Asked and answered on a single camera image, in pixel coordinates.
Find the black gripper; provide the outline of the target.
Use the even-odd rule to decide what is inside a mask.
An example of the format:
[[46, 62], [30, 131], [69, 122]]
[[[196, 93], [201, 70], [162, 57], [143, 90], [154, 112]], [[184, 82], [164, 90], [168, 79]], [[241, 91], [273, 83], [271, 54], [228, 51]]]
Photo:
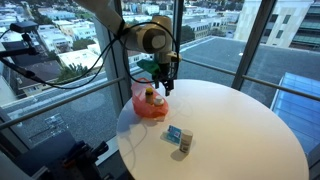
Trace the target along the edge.
[[173, 80], [177, 73], [177, 67], [175, 63], [165, 63], [159, 64], [160, 73], [152, 76], [152, 80], [154, 81], [155, 89], [160, 87], [162, 84], [165, 87], [165, 95], [169, 96], [170, 92], [174, 89]]

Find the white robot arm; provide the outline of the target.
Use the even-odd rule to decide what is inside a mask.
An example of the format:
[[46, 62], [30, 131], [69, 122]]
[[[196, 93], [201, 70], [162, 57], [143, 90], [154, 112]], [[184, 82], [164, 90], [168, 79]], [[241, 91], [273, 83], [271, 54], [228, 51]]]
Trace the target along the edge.
[[110, 7], [111, 0], [74, 0], [89, 10], [128, 50], [154, 54], [158, 70], [153, 75], [155, 84], [162, 83], [165, 95], [174, 89], [174, 76], [170, 64], [179, 63], [181, 56], [174, 52], [176, 43], [172, 33], [172, 21], [167, 16], [155, 15], [149, 22], [130, 25]]

